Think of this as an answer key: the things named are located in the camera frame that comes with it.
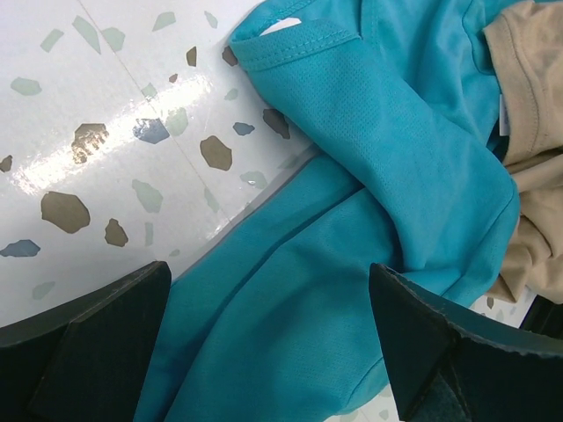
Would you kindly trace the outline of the teal t shirt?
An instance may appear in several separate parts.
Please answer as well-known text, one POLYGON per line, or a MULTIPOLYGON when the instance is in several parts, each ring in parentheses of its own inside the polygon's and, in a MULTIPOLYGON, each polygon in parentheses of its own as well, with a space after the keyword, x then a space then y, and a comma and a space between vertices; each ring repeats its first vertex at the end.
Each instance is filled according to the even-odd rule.
POLYGON ((173 285, 138 421, 322 421, 387 383, 381 263, 469 306, 519 214, 488 146, 502 1, 266 1, 230 37, 260 96, 318 147, 173 285))

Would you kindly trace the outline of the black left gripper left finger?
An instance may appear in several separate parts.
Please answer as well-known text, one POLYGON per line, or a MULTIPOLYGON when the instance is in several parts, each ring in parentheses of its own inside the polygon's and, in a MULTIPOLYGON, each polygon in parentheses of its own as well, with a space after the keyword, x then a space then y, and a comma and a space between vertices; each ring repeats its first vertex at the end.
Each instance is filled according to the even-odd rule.
POLYGON ((152 262, 1 329, 3 421, 130 421, 172 274, 152 262))

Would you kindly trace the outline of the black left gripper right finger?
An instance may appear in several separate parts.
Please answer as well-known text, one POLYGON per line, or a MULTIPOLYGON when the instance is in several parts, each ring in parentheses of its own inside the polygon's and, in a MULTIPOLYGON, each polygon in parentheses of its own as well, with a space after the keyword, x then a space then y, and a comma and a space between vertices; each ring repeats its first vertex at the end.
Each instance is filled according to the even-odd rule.
POLYGON ((562 342, 369 269, 369 298, 402 421, 560 421, 562 342))

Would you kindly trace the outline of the beige t shirt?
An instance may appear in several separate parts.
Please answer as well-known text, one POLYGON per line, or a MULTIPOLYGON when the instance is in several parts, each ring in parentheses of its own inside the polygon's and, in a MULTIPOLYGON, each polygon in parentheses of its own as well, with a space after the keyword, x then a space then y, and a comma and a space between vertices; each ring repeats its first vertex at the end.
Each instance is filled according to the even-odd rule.
POLYGON ((488 295, 562 302, 562 3, 522 1, 485 29, 508 127, 503 165, 520 216, 488 295))

